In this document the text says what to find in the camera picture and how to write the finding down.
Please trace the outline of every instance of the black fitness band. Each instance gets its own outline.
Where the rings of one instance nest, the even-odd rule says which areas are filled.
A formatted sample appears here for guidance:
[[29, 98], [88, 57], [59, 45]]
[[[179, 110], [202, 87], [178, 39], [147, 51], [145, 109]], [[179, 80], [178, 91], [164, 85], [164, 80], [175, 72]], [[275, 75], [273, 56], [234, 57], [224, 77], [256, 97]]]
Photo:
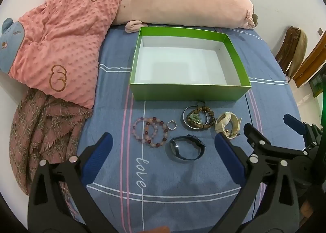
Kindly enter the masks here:
[[[199, 153], [198, 157], [196, 157], [195, 159], [187, 159], [187, 158], [184, 158], [183, 156], [181, 156], [180, 153], [179, 153], [179, 147], [175, 142], [176, 140], [189, 140], [189, 141], [194, 142], [196, 144], [196, 146], [200, 147], [200, 153]], [[196, 160], [196, 159], [199, 159], [199, 158], [202, 157], [202, 155], [205, 152], [205, 145], [203, 144], [203, 142], [200, 141], [196, 136], [190, 135], [190, 134], [172, 138], [170, 140], [170, 146], [171, 146], [173, 154], [176, 157], [178, 157], [180, 159], [183, 159], [183, 160]]]

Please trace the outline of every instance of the bed sheet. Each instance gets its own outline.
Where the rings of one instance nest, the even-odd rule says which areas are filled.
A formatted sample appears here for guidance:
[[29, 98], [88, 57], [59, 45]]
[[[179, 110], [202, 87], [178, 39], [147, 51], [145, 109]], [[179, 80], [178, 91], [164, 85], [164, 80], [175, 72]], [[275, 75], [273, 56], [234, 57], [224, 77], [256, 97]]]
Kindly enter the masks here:
[[[273, 145], [304, 149], [302, 136], [283, 123], [286, 113], [298, 119], [300, 116], [268, 45], [254, 30], [200, 29], [223, 32], [230, 37], [252, 84], [252, 89], [236, 102], [207, 103], [216, 117], [232, 111], [242, 118], [242, 134], [232, 144], [240, 146], [247, 155], [252, 153], [243, 134], [243, 126], [252, 123]], [[94, 114], [82, 131], [78, 155], [95, 144], [104, 132], [112, 134], [114, 145], [95, 182], [87, 186], [88, 191], [121, 233], [163, 225], [174, 232], [208, 232], [240, 187], [232, 181], [215, 150], [214, 129], [194, 132], [183, 127], [182, 111], [195, 102], [134, 101], [128, 83], [137, 36], [138, 33], [125, 33], [124, 26], [112, 27], [100, 50]], [[131, 135], [133, 123], [142, 116], [155, 116], [165, 122], [175, 120], [178, 127], [169, 132], [169, 139], [194, 134], [205, 143], [205, 154], [199, 160], [182, 162], [172, 155], [169, 145], [142, 145]], [[261, 184], [245, 221], [252, 218], [264, 189]]]

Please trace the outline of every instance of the long plush pillow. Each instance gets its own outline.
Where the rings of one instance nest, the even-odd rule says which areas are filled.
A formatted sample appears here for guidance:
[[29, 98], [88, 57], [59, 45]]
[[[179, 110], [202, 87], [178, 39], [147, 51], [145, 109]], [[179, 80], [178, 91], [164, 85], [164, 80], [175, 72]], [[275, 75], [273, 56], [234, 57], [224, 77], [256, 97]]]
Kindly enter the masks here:
[[253, 13], [250, 0], [122, 0], [113, 25], [128, 23], [127, 32], [142, 23], [251, 29]]
[[92, 108], [98, 53], [121, 0], [46, 0], [5, 22], [0, 69], [30, 88]]

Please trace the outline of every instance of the open cardboard box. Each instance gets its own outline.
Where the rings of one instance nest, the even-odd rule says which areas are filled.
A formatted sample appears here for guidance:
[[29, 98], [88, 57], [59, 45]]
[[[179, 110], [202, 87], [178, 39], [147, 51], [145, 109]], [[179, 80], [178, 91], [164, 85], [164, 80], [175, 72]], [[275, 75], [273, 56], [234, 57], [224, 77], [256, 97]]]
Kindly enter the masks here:
[[142, 27], [131, 69], [135, 100], [235, 101], [251, 84], [226, 34]]

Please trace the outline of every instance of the cream watch strap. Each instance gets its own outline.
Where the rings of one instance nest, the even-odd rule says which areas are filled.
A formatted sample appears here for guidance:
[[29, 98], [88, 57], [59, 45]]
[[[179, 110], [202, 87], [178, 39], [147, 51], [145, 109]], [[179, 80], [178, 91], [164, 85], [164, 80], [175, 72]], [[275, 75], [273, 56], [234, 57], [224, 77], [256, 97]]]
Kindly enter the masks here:
[[[230, 121], [232, 123], [231, 132], [225, 128], [225, 126], [228, 125]], [[228, 111], [221, 114], [221, 116], [219, 116], [215, 121], [215, 131], [216, 133], [224, 133], [228, 139], [233, 139], [240, 131], [240, 123], [241, 118], [238, 119], [234, 113]]]

